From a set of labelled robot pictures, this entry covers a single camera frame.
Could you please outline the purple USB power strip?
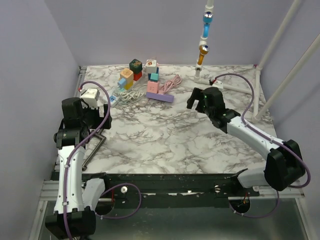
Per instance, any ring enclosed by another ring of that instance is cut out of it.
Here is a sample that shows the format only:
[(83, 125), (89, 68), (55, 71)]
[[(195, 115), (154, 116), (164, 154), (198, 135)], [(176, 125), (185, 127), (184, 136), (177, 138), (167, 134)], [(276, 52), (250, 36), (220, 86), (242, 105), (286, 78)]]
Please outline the purple USB power strip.
[(170, 95), (170, 94), (159, 94), (159, 93), (152, 93), (152, 92), (147, 92), (145, 96), (148, 99), (158, 100), (158, 101), (167, 102), (167, 103), (173, 103), (175, 98), (173, 95)]

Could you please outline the teal plug adapter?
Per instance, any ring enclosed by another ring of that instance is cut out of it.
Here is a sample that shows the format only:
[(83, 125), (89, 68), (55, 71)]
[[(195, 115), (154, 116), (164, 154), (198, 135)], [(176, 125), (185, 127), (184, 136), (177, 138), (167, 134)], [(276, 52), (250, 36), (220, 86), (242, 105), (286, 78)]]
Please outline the teal plug adapter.
[(149, 80), (152, 82), (158, 82), (159, 81), (159, 74), (158, 73), (151, 73)]

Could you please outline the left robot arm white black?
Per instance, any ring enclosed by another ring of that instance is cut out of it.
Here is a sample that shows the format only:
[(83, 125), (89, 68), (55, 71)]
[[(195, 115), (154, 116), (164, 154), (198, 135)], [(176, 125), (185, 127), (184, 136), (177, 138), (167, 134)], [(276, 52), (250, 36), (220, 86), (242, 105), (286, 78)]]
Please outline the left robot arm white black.
[(95, 208), (99, 197), (110, 194), (111, 185), (104, 173), (82, 182), (86, 144), (100, 129), (111, 128), (110, 105), (91, 107), (80, 97), (61, 102), (63, 118), (53, 140), (58, 149), (58, 194), (53, 214), (45, 218), (45, 226), (59, 240), (92, 235), (96, 230)]

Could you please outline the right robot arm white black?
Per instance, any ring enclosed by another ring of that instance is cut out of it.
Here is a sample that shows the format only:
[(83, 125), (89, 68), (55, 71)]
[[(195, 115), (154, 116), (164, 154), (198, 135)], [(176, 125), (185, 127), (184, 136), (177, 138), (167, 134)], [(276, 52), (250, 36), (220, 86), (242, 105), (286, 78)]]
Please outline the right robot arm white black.
[(267, 136), (251, 123), (244, 122), (237, 111), (226, 108), (223, 94), (217, 87), (195, 87), (186, 107), (191, 109), (195, 101), (198, 101), (196, 111), (206, 114), (214, 127), (240, 139), (265, 160), (263, 168), (244, 169), (233, 175), (230, 191), (234, 195), (241, 196), (248, 188), (256, 186), (282, 191), (306, 173), (295, 141)]

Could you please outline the white power strip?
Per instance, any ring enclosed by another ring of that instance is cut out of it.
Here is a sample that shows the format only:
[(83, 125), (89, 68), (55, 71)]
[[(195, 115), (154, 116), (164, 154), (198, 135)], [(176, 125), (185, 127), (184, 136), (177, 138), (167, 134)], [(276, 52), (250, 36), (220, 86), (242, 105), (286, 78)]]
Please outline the white power strip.
[(140, 101), (146, 94), (141, 90), (141, 88), (145, 86), (146, 84), (142, 84), (142, 82), (138, 80), (133, 82), (133, 86), (129, 90), (125, 90), (125, 88), (119, 88), (117, 83), (117, 86), (113, 89), (110, 96), (111, 106), (133, 104)]

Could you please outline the pink cube socket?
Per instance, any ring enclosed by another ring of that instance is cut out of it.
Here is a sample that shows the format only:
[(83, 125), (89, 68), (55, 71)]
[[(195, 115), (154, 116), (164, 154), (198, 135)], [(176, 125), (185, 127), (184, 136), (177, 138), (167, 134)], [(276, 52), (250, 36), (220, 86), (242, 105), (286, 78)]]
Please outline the pink cube socket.
[(157, 94), (157, 93), (159, 92), (159, 88), (160, 88), (160, 83), (159, 83), (158, 81), (155, 82), (155, 81), (149, 80), (149, 81), (147, 82), (147, 89), (146, 89), (146, 91), (147, 91), (148, 93)]

